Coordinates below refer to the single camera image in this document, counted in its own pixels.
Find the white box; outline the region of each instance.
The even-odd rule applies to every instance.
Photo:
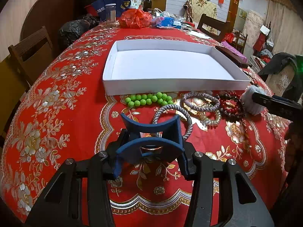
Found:
[[[109,96],[137,93],[245,90],[250,80],[214,47],[172,40],[116,41],[103,84]]]

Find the floral cloth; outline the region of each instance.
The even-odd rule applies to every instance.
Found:
[[[248,34],[246,44],[251,48],[254,46],[260,35],[260,28],[264,23],[264,19],[257,12],[250,10],[247,13],[246,20],[243,27],[243,35]]]
[[[67,158],[76,161],[90,158],[117,140],[125,127],[119,114],[124,113],[134,121],[150,123],[159,109],[157,104],[129,108],[125,104],[125,96],[105,94],[102,73],[113,43],[133,39],[180,40],[212,47],[218,45],[213,39],[196,38],[178,29],[136,30],[104,28],[101,25],[87,31],[69,46],[27,93],[13,118],[3,148],[1,198],[23,222],[45,185]],[[258,80],[268,95],[272,95],[253,71],[245,71]],[[183,94],[169,93],[176,104],[180,103]],[[189,101],[193,105],[203,105],[198,98]],[[212,159],[236,159],[270,207],[279,194],[286,146],[283,136],[289,122],[265,110],[261,116],[246,117],[243,122],[222,120],[217,127],[208,128],[200,121],[198,112],[189,107],[187,109],[193,123],[193,132],[188,141],[197,151],[204,152]],[[159,122],[175,114],[181,115],[167,110]],[[185,131],[183,122],[181,130]],[[116,226],[124,227],[125,223],[129,223],[132,226],[152,227],[155,222],[159,226],[172,222],[176,227],[183,226],[192,185],[193,181],[188,182],[181,176],[176,161],[165,163],[145,159],[134,165],[125,163],[122,174],[107,184]],[[84,202],[87,201],[86,187],[83,181]],[[213,194],[213,211],[218,212],[217,180],[214,180]],[[84,212],[82,219],[84,224],[88,224]]]
[[[192,22],[197,28],[202,14],[206,14],[208,17],[217,18],[217,5],[215,3],[205,1],[205,0],[187,0],[184,4],[186,11],[183,17],[186,18],[186,21]],[[202,26],[205,30],[217,34],[217,30],[207,26]]]

